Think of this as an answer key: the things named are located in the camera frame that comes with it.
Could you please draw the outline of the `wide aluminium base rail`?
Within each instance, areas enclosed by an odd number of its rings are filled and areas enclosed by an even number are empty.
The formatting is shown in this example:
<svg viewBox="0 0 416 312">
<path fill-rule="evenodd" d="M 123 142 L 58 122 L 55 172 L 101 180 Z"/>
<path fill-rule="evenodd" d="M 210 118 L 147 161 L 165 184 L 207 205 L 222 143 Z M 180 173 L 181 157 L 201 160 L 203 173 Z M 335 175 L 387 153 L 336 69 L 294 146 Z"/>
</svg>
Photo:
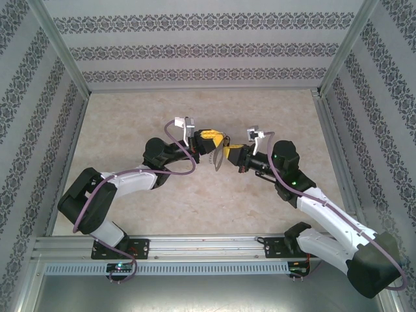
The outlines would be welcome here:
<svg viewBox="0 0 416 312">
<path fill-rule="evenodd" d="M 257 235 L 149 235 L 147 262 L 266 261 Z M 87 236 L 39 237 L 31 261 L 91 261 L 94 239 Z"/>
</svg>

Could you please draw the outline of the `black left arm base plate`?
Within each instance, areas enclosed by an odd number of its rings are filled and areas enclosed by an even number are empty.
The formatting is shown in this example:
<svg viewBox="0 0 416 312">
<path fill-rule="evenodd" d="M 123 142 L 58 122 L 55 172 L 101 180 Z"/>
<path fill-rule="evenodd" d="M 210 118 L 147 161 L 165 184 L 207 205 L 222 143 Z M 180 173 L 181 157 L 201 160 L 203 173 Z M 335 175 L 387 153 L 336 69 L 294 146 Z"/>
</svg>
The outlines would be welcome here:
<svg viewBox="0 0 416 312">
<path fill-rule="evenodd" d="M 149 241 L 149 239 L 124 238 L 116 245 L 116 249 L 133 256 L 135 259 L 144 260 L 148 258 Z M 99 242 L 93 243 L 91 258 L 94 260 L 128 259 L 127 256 L 115 252 Z"/>
</svg>

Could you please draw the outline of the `small controller board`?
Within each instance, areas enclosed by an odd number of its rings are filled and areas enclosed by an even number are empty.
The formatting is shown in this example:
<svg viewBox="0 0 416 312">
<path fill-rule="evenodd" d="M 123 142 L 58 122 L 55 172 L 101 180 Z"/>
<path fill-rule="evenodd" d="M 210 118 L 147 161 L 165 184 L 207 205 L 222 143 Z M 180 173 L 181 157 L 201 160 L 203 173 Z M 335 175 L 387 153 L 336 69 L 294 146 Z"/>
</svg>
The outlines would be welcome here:
<svg viewBox="0 0 416 312">
<path fill-rule="evenodd" d="M 134 266 L 132 263 L 108 263 L 106 267 L 106 273 L 122 273 L 130 274 L 132 273 Z"/>
<path fill-rule="evenodd" d="M 297 274 L 309 274 L 311 265 L 309 261 L 289 261 L 289 270 Z"/>
</svg>

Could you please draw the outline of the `metal key holder with rings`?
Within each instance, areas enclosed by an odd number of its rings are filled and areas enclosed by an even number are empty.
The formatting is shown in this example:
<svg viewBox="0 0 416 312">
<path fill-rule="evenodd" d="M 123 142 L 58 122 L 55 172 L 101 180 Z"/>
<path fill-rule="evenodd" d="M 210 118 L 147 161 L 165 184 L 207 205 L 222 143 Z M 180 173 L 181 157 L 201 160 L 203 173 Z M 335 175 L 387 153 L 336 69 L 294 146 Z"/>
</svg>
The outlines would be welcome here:
<svg viewBox="0 0 416 312">
<path fill-rule="evenodd" d="M 214 166 L 216 172 L 220 170 L 222 162 L 224 160 L 224 148 L 226 145 L 221 142 L 220 145 L 209 154 L 209 164 Z"/>
</svg>

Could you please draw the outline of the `aluminium frame rail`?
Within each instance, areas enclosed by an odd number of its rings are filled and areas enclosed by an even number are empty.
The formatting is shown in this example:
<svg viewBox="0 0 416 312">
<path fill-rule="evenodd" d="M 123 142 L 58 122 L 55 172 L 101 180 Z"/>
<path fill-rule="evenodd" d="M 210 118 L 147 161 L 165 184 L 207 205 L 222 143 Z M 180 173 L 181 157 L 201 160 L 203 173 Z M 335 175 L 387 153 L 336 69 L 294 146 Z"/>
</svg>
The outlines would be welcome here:
<svg viewBox="0 0 416 312">
<path fill-rule="evenodd" d="M 90 92 L 92 94 L 137 94 L 137 93 L 158 93 L 158 92 L 203 92 L 203 91 L 271 91 L 271 90 L 282 90 L 282 91 L 292 91 L 292 90 L 310 90 L 312 92 L 319 92 L 319 87 L 312 86 L 242 86 L 242 87 L 189 87 L 189 88 L 130 88 L 130 89 L 103 89 L 103 90 L 93 90 Z"/>
<path fill-rule="evenodd" d="M 54 192 L 53 195 L 53 201 L 51 203 L 51 207 L 48 210 L 48 215 L 46 219 L 45 226 L 42 231 L 43 237 L 48 237 L 52 235 L 53 228 L 55 226 L 55 222 L 58 215 L 58 202 L 61 198 L 61 196 L 64 193 L 64 188 L 68 179 L 72 159 L 75 153 L 77 141 L 79 139 L 79 135 L 82 128 L 83 119 L 85 117 L 86 108 L 88 106 L 88 102 L 90 100 L 90 96 L 85 98 L 81 102 L 81 106 L 75 111 L 76 115 L 75 118 L 72 120 L 72 123 L 70 124 L 70 132 L 67 132 L 68 139 L 64 141 L 63 147 L 65 147 L 65 154 L 63 158 L 62 166 L 60 167 L 61 171 L 57 180 L 57 189 Z"/>
<path fill-rule="evenodd" d="M 311 97 L 315 104 L 344 208 L 349 215 L 366 225 L 367 223 L 352 178 L 350 177 L 341 142 L 337 135 L 335 124 L 332 120 L 326 100 L 320 96 L 317 88 L 311 89 Z"/>
</svg>

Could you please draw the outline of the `aluminium corner post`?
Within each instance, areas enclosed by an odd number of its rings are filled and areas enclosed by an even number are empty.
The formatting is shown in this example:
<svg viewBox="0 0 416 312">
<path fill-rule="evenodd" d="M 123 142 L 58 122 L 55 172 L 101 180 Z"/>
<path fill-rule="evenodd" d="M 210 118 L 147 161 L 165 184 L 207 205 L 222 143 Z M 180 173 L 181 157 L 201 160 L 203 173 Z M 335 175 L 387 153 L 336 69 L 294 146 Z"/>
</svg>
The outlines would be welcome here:
<svg viewBox="0 0 416 312">
<path fill-rule="evenodd" d="M 74 81 L 82 97 L 88 98 L 91 91 L 83 77 L 79 67 L 73 58 L 70 49 L 66 45 L 61 33 L 59 32 L 53 18 L 49 14 L 43 0 L 26 0 L 34 16 L 38 20 L 41 28 L 49 38 L 55 52 L 63 62 L 71 79 Z"/>
<path fill-rule="evenodd" d="M 363 0 L 362 5 L 360 6 L 349 30 L 346 33 L 346 36 L 341 42 L 339 49 L 337 50 L 320 86 L 318 87 L 320 97 L 323 97 L 328 93 L 333 80 L 339 73 L 341 66 L 352 50 L 355 42 L 359 38 L 360 32 L 364 28 L 367 20 L 370 18 L 379 1 L 380 0 Z"/>
</svg>

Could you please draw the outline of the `grey metal shelf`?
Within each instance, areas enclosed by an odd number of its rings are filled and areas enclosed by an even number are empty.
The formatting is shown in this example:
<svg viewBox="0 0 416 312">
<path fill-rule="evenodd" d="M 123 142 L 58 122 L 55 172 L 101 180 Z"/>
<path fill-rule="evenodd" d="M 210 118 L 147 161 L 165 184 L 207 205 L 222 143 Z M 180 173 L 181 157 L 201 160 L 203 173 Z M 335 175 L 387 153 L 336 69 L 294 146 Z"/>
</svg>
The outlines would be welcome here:
<svg viewBox="0 0 416 312">
<path fill-rule="evenodd" d="M 332 274 L 286 276 L 142 276 L 121 285 L 104 277 L 48 276 L 35 312 L 383 312 Z"/>
</svg>

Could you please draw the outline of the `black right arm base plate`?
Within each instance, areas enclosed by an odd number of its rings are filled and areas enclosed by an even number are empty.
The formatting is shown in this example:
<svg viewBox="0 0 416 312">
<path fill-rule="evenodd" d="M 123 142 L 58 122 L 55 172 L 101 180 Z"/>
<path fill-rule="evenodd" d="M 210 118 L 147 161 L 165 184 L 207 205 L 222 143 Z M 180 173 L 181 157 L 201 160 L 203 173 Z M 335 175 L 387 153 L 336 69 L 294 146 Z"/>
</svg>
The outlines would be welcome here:
<svg viewBox="0 0 416 312">
<path fill-rule="evenodd" d="M 263 251 L 267 259 L 299 259 L 306 260 L 307 254 L 296 246 L 290 249 L 285 243 L 284 236 L 258 237 L 256 241 L 263 246 Z"/>
</svg>

